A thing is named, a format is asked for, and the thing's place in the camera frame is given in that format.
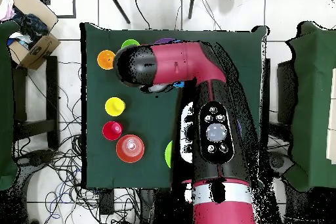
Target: black border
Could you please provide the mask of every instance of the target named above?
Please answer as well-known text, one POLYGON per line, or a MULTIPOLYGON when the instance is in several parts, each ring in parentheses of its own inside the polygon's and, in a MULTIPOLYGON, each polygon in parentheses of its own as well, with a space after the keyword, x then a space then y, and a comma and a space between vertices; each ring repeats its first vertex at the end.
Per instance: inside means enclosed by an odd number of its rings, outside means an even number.
POLYGON ((87 33, 85 23, 79 23, 81 30, 81 187, 87 188, 87 33))

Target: metal stand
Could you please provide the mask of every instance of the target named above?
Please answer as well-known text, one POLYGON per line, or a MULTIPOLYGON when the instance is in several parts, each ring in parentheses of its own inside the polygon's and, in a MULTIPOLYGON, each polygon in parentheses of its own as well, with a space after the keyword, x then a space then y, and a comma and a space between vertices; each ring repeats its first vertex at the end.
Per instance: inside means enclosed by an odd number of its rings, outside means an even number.
MULTIPOLYGON (((123 8, 119 4, 119 2, 117 0, 112 0, 112 1, 114 2, 114 4, 116 5, 116 7, 118 8, 118 10, 121 13, 121 15, 126 20, 126 23, 130 24, 131 21, 129 21, 129 18, 127 17, 127 15, 125 14, 125 12, 123 11, 123 8)), ((190 0, 189 15, 188 15, 189 19, 191 19, 191 17, 192 17, 192 9, 193 8, 194 8, 194 0, 190 0)), ((183 10, 183 7, 182 7, 182 4, 181 4, 181 29, 182 29, 182 10, 183 10)))
POLYGON ((195 0, 190 0, 190 5, 189 5, 189 15, 188 15, 188 18, 189 18, 189 19, 192 18, 192 9, 194 8, 194 1, 195 1, 195 0))
POLYGON ((119 2, 117 0, 112 0, 115 4, 115 6, 118 8, 118 10, 120 11, 121 15, 124 17, 124 19, 126 20, 126 22, 128 24, 131 23, 131 21, 129 21, 129 18, 127 17, 127 15, 125 14, 125 11, 123 11, 123 8, 121 7, 121 5, 119 4, 119 2))

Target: purple cup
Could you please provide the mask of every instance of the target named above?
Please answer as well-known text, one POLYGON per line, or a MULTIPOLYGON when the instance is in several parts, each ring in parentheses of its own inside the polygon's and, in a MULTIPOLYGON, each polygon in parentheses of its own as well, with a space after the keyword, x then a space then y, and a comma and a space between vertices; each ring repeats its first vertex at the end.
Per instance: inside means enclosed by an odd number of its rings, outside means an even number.
POLYGON ((154 44, 162 44, 162 43, 168 43, 170 41, 174 41, 175 39, 171 39, 170 37, 165 37, 163 39, 157 40, 154 44))

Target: circular light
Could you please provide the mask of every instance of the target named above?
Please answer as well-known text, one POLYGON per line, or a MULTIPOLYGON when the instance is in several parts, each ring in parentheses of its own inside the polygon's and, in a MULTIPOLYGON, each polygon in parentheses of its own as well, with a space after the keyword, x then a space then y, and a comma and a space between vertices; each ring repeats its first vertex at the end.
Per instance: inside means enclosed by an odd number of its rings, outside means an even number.
POLYGON ((206 131, 207 138, 211 142, 219 142, 226 138, 226 134, 228 133, 225 126, 221 123, 212 123, 206 131))

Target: green cloth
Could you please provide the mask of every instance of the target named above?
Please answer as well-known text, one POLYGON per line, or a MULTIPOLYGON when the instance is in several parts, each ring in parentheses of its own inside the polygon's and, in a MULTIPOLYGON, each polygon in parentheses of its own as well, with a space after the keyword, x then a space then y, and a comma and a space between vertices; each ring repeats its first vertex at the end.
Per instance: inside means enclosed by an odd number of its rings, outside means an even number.
MULTIPOLYGON (((207 41, 213 46, 221 44, 238 69, 240 83, 257 126, 257 133, 259 132, 261 41, 267 34, 266 27, 259 27, 254 32, 113 31, 101 30, 85 23, 84 27, 81 26, 81 31, 82 42, 83 39, 86 40, 86 60, 83 63, 87 62, 88 188, 165 188, 171 185, 171 172, 164 153, 176 127, 175 110, 179 90, 144 94, 137 88, 120 83, 114 70, 101 69, 97 64, 99 52, 107 49, 116 53, 126 39, 135 39, 140 44, 153 44, 161 38, 170 37, 207 41), (125 102, 126 109, 118 117, 111 117, 105 112, 104 105, 110 97, 119 97, 125 102), (122 135, 135 134, 144 141, 144 156, 138 162, 122 162, 116 155, 117 141, 107 141, 103 137, 102 126, 113 120, 123 125, 122 135)), ((241 125, 244 136, 244 123, 241 125)))
POLYGON ((313 187, 336 188, 336 165, 326 158, 336 31, 304 22, 298 36, 287 44, 293 47, 298 103, 291 125, 291 155, 296 165, 285 178, 301 192, 313 187))
POLYGON ((19 29, 20 26, 14 21, 0 23, 0 190, 9 189, 18 171, 12 159, 14 99, 11 56, 7 39, 19 29))

